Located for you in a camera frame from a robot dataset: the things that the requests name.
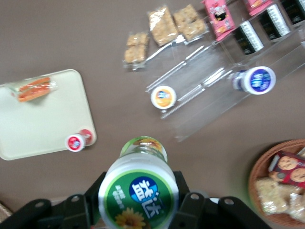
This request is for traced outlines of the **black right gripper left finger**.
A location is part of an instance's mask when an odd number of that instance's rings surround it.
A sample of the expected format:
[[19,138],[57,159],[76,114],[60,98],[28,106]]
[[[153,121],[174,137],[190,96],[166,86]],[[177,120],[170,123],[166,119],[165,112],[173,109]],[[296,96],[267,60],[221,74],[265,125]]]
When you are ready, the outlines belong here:
[[98,193],[106,172],[84,194],[75,194],[52,206],[52,215],[60,219],[60,229],[90,229],[101,220]]

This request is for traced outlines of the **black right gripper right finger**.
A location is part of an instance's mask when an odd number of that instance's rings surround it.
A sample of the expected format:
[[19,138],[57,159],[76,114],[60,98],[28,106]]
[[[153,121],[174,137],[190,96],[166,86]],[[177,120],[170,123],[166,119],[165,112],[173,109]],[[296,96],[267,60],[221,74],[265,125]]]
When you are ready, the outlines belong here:
[[179,190],[178,210],[173,218],[175,229],[218,229],[215,216],[207,212],[208,201],[199,192],[191,192],[181,171],[174,171]]

